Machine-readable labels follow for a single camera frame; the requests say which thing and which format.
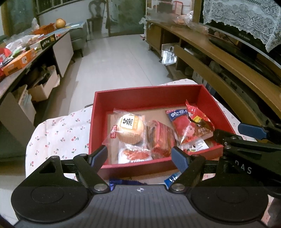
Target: sofa leg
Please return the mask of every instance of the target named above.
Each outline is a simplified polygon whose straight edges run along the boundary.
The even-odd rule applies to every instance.
[[[81,57],[83,58],[84,56],[83,56],[83,51],[82,51],[82,49],[79,49],[79,52],[80,52],[80,54],[81,54]]]

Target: white lace cover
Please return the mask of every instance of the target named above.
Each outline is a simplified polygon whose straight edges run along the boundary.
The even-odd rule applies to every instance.
[[[268,52],[281,44],[281,8],[274,0],[204,0],[203,18],[251,33]]]

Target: orange plastic basket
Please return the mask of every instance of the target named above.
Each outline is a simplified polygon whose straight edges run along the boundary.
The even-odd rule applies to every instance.
[[[49,25],[43,25],[39,29],[35,30],[33,32],[33,34],[34,35],[41,35],[41,34],[47,35],[55,30],[54,24],[55,23],[52,23]]]

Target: metal screw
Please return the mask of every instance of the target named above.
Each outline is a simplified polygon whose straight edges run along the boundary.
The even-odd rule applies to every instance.
[[[183,184],[173,184],[171,188],[175,191],[183,191],[185,186]]]
[[[94,189],[97,191],[104,191],[107,189],[107,185],[106,184],[96,184],[94,186]]]

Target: floor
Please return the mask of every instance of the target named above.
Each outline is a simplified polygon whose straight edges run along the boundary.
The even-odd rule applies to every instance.
[[[88,41],[84,57],[75,53],[56,88],[48,118],[68,115],[94,101],[95,91],[155,86],[172,79],[159,58],[139,35],[100,38]],[[10,199],[25,178],[24,161],[0,163],[0,214],[12,224],[17,221]]]

